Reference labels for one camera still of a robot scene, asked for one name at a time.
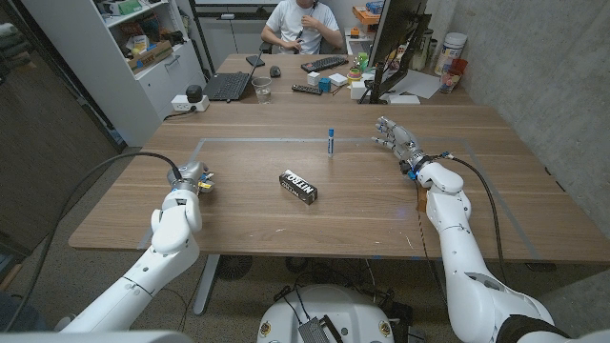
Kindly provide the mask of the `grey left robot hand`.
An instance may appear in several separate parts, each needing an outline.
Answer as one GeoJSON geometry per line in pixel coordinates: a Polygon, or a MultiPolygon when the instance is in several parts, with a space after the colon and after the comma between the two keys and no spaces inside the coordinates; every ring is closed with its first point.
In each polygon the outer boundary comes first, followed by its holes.
{"type": "Polygon", "coordinates": [[[174,175],[173,170],[167,173],[167,179],[172,191],[186,190],[200,194],[207,193],[214,189],[214,182],[211,178],[214,174],[209,171],[207,165],[201,161],[192,161],[177,167],[181,174],[180,178],[174,175]]]}

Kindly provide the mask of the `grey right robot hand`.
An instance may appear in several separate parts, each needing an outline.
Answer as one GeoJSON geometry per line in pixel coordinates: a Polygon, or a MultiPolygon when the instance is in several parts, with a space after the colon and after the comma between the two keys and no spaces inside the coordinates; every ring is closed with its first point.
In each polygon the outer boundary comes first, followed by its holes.
{"type": "Polygon", "coordinates": [[[379,117],[376,121],[376,129],[385,137],[373,137],[372,140],[393,152],[403,174],[410,172],[417,175],[432,161],[432,158],[423,152],[416,137],[393,120],[384,116],[379,117]]]}

